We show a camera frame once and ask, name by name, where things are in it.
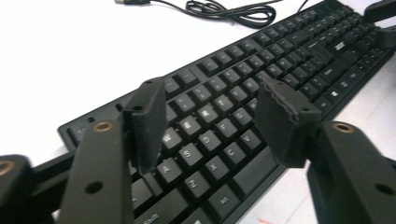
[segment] white surface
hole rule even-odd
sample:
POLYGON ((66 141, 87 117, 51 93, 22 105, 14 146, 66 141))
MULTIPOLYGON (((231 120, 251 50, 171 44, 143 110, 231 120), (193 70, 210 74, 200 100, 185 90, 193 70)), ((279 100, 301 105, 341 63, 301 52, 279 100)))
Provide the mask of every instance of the white surface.
MULTIPOLYGON (((184 7, 184 0, 172 0, 184 7)), ((238 7, 260 1, 221 1, 238 7)), ((274 4, 279 21, 303 0, 274 4)), ((307 7, 318 2, 311 0, 307 7)), ((358 12, 374 1, 342 1, 358 12)), ((154 3, 111 0, 0 1, 0 155, 23 154, 34 166, 65 153, 57 128, 151 77, 220 49, 255 30, 203 21, 154 3)), ((361 127, 396 158, 396 59, 392 58, 337 118, 361 127)), ((288 171, 242 223, 316 222, 304 171, 288 171)))

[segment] shift key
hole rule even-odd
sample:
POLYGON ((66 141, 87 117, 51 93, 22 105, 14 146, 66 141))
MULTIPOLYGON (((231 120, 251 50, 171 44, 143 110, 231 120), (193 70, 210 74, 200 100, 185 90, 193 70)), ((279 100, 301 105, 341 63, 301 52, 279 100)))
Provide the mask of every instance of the shift key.
POLYGON ((174 189, 150 207, 134 223, 171 223, 177 222, 184 211, 188 208, 186 200, 181 196, 178 189, 174 189))
POLYGON ((230 187, 245 199, 276 167, 277 163, 267 147, 233 177, 230 187))

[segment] keyboard cable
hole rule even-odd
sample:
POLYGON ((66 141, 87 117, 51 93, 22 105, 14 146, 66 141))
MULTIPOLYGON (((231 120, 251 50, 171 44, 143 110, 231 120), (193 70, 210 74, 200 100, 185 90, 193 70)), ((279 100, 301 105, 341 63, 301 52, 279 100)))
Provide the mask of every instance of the keyboard cable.
POLYGON ((205 3, 190 0, 186 3, 186 9, 183 9, 163 0, 115 0, 117 4, 124 5, 146 5, 150 2, 158 2, 193 17, 212 21, 232 21, 253 29, 264 28, 275 20, 276 10, 268 5, 280 1, 282 0, 273 0, 227 9, 214 0, 205 0, 205 3))

